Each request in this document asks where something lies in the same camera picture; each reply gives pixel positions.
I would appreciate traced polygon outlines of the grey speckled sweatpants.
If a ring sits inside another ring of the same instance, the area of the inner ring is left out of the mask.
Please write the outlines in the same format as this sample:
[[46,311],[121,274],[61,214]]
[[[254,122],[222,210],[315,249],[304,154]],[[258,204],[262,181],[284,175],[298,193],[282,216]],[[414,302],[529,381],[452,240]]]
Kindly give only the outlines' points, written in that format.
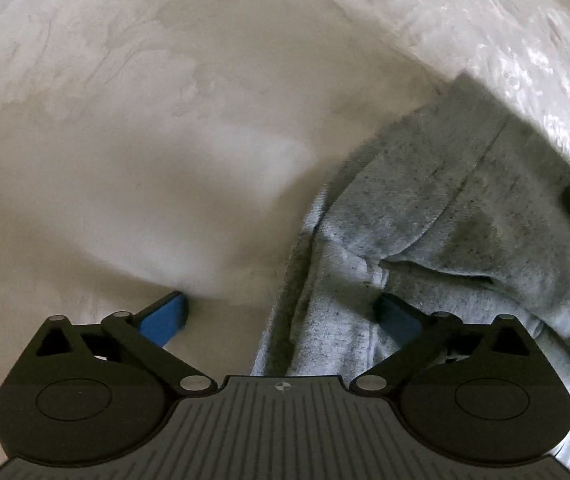
[[[253,372],[357,377],[403,344],[373,315],[390,292],[467,323],[517,316],[570,392],[569,185],[538,130],[457,76],[323,186]],[[570,468],[570,434],[559,459]]]

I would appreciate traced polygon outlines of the white floral bedspread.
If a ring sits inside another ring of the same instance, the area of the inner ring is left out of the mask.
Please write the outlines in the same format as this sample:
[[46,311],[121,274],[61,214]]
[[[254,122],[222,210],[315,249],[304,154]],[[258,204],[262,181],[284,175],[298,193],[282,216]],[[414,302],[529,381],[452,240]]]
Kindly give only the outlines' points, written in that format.
[[0,382],[169,288],[245,372],[323,179],[464,68],[570,155],[570,0],[0,0]]

